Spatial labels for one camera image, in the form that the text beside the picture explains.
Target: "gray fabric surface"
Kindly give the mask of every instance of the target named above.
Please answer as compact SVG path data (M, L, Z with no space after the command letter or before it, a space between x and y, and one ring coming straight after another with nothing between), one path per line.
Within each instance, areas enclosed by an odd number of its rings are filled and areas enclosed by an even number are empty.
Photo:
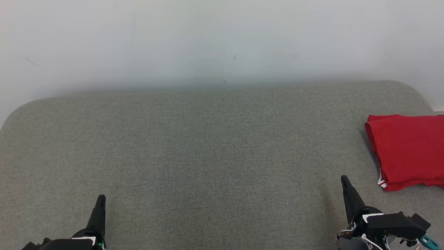
M444 245L442 188L376 184L364 123L393 113L432 110L390 81L31 102L0 130L1 248L72 236L105 194L110 250L335 249L343 174Z

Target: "folded red shirt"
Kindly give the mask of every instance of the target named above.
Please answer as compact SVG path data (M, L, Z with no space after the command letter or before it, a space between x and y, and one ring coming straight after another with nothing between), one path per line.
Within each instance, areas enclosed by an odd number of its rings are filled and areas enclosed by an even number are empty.
M384 190L416 184L444 187L444 116L370 115L365 131Z

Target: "folded red fabric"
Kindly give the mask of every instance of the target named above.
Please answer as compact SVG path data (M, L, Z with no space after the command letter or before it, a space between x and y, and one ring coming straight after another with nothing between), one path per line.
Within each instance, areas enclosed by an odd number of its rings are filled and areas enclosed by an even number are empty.
M370 115L365 131L384 190L416 184L444 187L444 116Z

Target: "teal object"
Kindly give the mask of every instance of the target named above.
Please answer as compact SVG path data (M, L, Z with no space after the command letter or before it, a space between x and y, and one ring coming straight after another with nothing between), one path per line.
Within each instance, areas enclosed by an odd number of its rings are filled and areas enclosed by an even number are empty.
M436 244L436 242L431 240L430 237L427 235L424 235L420 241L421 241L421 245L429 248L430 250L440 250L440 246L438 244Z

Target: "baseboard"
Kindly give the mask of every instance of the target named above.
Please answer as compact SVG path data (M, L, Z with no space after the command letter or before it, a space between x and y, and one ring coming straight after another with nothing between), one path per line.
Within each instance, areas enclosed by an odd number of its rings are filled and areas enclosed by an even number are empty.
M444 106L432 107L435 112L444 112Z

